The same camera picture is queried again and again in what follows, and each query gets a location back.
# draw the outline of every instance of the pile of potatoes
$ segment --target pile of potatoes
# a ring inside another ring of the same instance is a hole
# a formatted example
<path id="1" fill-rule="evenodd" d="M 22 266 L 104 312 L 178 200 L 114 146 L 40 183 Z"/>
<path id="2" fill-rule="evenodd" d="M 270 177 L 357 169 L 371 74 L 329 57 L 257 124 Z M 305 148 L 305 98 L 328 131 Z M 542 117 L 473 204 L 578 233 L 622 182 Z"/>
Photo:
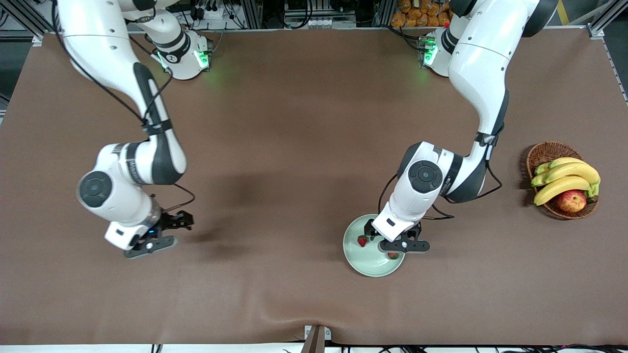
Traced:
<path id="1" fill-rule="evenodd" d="M 418 0 L 397 0 L 399 11 L 397 11 L 391 20 L 393 27 L 438 27 L 445 26 L 452 20 L 453 13 L 449 9 L 449 0 L 440 4 L 432 0 L 421 0 L 420 6 Z"/>

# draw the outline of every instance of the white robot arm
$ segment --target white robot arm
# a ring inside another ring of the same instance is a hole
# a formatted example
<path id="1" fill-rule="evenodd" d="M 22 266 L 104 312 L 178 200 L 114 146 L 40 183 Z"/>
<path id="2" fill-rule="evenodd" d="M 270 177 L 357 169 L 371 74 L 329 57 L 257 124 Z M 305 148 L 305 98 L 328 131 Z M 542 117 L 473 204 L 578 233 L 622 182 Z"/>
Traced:
<path id="1" fill-rule="evenodd" d="M 142 190 L 143 185 L 176 183 L 187 167 L 185 154 L 158 92 L 159 87 L 148 68 L 135 56 L 122 15 L 123 9 L 141 12 L 146 6 L 151 6 L 153 10 L 144 11 L 152 11 L 156 16 L 140 17 L 144 26 L 149 26 L 158 16 L 167 17 L 162 10 L 155 9 L 154 0 L 53 2 L 53 16 L 57 8 L 62 43 L 74 67 L 87 78 L 130 96 L 138 107 L 139 117 L 143 120 L 142 128 L 148 137 L 143 142 L 103 147 L 94 169 L 83 176 L 77 188 L 80 203 L 111 222 L 105 238 L 125 250 L 127 257 L 174 245 L 174 238 L 171 237 L 159 244 L 146 241 L 160 236 L 163 229 L 177 228 L 176 225 L 189 228 L 193 223 L 192 216 L 185 212 L 179 212 L 176 217 L 163 212 L 155 199 Z M 169 23 L 158 21 L 164 26 Z M 161 36 L 167 37 L 169 33 L 181 36 L 181 27 L 177 25 L 176 28 Z M 194 55 L 190 53 L 189 41 L 185 44 L 185 38 L 189 36 L 183 37 L 176 44 L 179 49 L 187 46 L 181 57 Z M 173 73 L 184 72 L 186 75 L 194 71 L 197 74 L 202 68 L 196 60 L 183 59 L 172 64 L 174 66 L 169 69 Z"/>
<path id="2" fill-rule="evenodd" d="M 539 2 L 543 10 L 537 12 Z M 452 9 L 462 9 L 460 16 L 447 30 L 435 32 L 436 50 L 428 66 L 439 73 L 443 63 L 448 64 L 446 75 L 478 112 L 480 126 L 466 157 L 428 142 L 408 148 L 394 191 L 372 222 L 374 230 L 388 242 L 416 227 L 439 195 L 455 203 L 478 197 L 492 150 L 504 128 L 509 100 L 504 83 L 506 68 L 526 23 L 534 18 L 540 30 L 549 20 L 553 9 L 548 14 L 548 2 L 554 2 L 555 8 L 554 0 L 450 1 Z M 383 251 L 412 251 L 389 247 L 388 242 L 380 244 Z"/>

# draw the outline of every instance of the brown tablecloth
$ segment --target brown tablecloth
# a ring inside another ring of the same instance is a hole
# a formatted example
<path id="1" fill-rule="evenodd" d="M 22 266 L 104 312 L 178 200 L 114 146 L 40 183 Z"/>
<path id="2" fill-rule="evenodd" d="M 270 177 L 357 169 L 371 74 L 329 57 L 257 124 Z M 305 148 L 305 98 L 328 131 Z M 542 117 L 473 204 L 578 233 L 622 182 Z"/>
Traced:
<path id="1" fill-rule="evenodd" d="M 409 145 L 466 155 L 478 125 L 400 38 L 226 34 L 210 73 L 164 93 L 196 224 L 170 232 L 177 247 L 131 261 L 75 188 L 101 147 L 143 133 L 47 36 L 0 127 L 0 342 L 271 342 L 321 323 L 344 344 L 628 343 L 628 108 L 603 43 L 546 30 L 512 61 L 491 163 L 502 190 L 440 200 L 456 218 L 424 222 L 431 250 L 366 278 L 345 262 L 347 225 L 376 210 Z M 546 140 L 599 170 L 591 217 L 558 221 L 529 205 L 520 155 Z M 164 206 L 187 198 L 148 189 Z"/>

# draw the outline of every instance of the yellow tape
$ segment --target yellow tape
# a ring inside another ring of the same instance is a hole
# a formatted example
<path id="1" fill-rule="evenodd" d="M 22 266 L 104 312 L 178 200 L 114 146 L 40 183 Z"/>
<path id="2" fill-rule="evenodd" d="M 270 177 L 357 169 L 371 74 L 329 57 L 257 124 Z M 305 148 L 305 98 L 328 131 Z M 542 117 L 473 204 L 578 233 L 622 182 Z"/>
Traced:
<path id="1" fill-rule="evenodd" d="M 567 17 L 567 11 L 565 11 L 565 5 L 563 5 L 563 0 L 558 0 L 558 7 L 556 8 L 556 12 L 558 12 L 560 23 L 562 23 L 563 26 L 569 23 L 569 18 Z"/>

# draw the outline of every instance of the wicker basket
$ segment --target wicker basket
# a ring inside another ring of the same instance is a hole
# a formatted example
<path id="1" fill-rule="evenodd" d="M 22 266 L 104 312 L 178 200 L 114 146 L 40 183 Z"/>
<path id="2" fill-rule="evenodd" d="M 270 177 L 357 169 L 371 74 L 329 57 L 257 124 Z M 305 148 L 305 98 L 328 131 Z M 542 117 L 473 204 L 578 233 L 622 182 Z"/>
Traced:
<path id="1" fill-rule="evenodd" d="M 543 142 L 532 147 L 528 153 L 528 157 L 526 158 L 526 166 L 528 168 L 528 176 L 530 177 L 530 180 L 534 178 L 534 170 L 536 167 L 560 157 L 574 157 L 579 160 L 583 160 L 582 156 L 580 156 L 578 152 L 574 151 L 573 148 L 560 142 Z M 539 188 L 534 188 L 534 192 L 539 192 Z M 568 213 L 559 209 L 556 205 L 555 199 L 550 200 L 543 206 L 545 206 L 545 208 L 553 215 L 560 218 L 581 219 L 593 213 L 593 211 L 597 208 L 598 203 L 599 201 L 597 200 L 595 202 L 589 202 L 584 209 L 575 213 Z"/>

